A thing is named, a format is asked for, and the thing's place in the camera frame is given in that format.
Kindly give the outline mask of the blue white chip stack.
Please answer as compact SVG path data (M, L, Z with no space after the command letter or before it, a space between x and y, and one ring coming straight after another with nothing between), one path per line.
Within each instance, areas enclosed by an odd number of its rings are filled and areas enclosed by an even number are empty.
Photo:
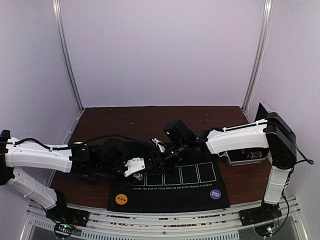
M143 174L143 173L134 173L134 174L133 174L133 177L134 177L137 181L141 182L141 181L144 179L144 174Z

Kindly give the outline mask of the blue small blind button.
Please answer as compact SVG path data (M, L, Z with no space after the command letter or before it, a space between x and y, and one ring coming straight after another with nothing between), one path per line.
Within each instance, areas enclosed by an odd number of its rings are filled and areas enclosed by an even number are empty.
M219 189L213 189L210 191L210 197L213 200L219 200L222 197L222 192Z

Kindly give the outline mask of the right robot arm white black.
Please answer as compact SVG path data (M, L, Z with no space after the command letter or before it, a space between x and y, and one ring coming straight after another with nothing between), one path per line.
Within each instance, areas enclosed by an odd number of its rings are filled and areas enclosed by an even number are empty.
M253 123L211 128L198 134L178 119L170 122L163 131L173 145L168 147L160 141L155 145L166 166L204 151L212 155L227 154L231 160L238 158L244 162L271 157L271 171L261 205L242 210L239 216L243 226L282 216L279 202L297 163L297 147L295 133L276 112Z

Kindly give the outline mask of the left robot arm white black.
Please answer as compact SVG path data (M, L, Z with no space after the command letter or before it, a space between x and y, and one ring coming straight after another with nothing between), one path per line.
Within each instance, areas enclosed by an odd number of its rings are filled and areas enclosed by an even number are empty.
M88 181L99 176L137 182L147 172L162 174L171 169L164 160L165 145L157 140L142 142L120 134L107 134L65 145L45 145L35 138L18 140L10 130L0 133L0 184L14 188L37 202L45 216L67 229L85 227L89 212L67 206L65 195L46 187L22 167L55 170Z

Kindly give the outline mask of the orange big blind button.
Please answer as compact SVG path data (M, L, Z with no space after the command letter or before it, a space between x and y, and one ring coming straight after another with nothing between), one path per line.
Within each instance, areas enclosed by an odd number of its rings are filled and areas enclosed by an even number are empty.
M128 202L128 197L123 194L123 193L120 193L118 194L116 197L115 197L115 202L118 204L118 205L125 205L127 202Z

